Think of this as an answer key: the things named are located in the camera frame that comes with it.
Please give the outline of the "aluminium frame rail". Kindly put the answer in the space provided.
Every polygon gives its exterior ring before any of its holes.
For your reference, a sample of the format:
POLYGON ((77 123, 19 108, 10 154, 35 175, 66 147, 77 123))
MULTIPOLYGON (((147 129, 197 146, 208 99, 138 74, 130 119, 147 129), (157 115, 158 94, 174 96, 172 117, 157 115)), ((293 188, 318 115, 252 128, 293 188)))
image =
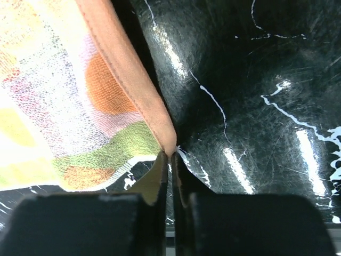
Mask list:
MULTIPOLYGON (((334 243, 336 255, 340 255, 340 224, 327 224, 328 233, 334 243)), ((166 255, 175 255, 175 228, 174 224, 166 222, 166 255)))

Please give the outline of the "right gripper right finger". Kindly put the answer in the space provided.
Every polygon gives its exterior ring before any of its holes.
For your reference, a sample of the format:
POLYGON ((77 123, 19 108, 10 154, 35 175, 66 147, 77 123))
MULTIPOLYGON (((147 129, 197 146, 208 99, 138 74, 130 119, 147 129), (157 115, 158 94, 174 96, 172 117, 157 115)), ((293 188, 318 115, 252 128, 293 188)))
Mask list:
POLYGON ((296 195, 217 194, 171 158, 177 255, 332 255, 319 211, 296 195))

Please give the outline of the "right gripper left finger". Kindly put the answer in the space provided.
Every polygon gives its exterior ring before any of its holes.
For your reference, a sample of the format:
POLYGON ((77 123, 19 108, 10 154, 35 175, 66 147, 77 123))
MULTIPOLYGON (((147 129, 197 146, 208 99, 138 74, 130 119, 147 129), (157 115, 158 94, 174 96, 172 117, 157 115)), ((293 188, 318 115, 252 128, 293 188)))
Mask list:
POLYGON ((123 193, 26 197, 5 227, 6 255, 164 255, 168 157, 123 193))

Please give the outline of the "orange dotted checkered towel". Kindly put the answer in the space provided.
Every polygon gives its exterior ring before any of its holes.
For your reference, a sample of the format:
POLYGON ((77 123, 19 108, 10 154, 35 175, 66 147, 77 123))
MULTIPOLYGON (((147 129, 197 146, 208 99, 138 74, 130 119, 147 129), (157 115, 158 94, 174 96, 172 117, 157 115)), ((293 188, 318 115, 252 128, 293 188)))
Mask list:
POLYGON ((2 191, 100 190, 175 147, 110 1, 1 1, 2 191))

